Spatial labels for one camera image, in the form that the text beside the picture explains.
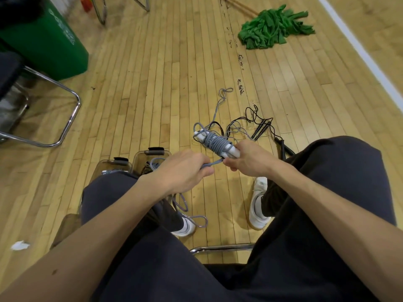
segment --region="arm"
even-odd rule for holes
[[[194,187],[213,173],[209,158],[191,151],[168,158],[143,175],[117,202],[71,234],[25,271],[3,301],[88,301],[134,227],[160,199]]]
[[[403,231],[315,183],[256,143],[242,141],[237,148],[241,157],[225,159],[225,165],[276,182],[377,298],[403,297]]]

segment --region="green bin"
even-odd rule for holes
[[[0,30],[0,38],[27,59],[35,70],[56,81],[85,72],[88,52],[49,0],[44,14],[31,23]]]

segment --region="forearm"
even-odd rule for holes
[[[141,179],[24,272],[0,301],[88,300],[128,235],[163,196]]]
[[[379,299],[401,299],[403,232],[286,163],[271,175]]]

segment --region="black trash bag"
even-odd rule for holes
[[[44,0],[0,0],[0,30],[38,19],[44,10]]]

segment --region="green fabric strip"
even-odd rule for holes
[[[267,49],[276,43],[284,44],[289,35],[310,35],[315,30],[312,25],[305,25],[300,18],[308,17],[308,12],[294,14],[292,9],[286,9],[285,4],[278,9],[262,11],[255,19],[242,25],[238,34],[239,39],[247,49]]]

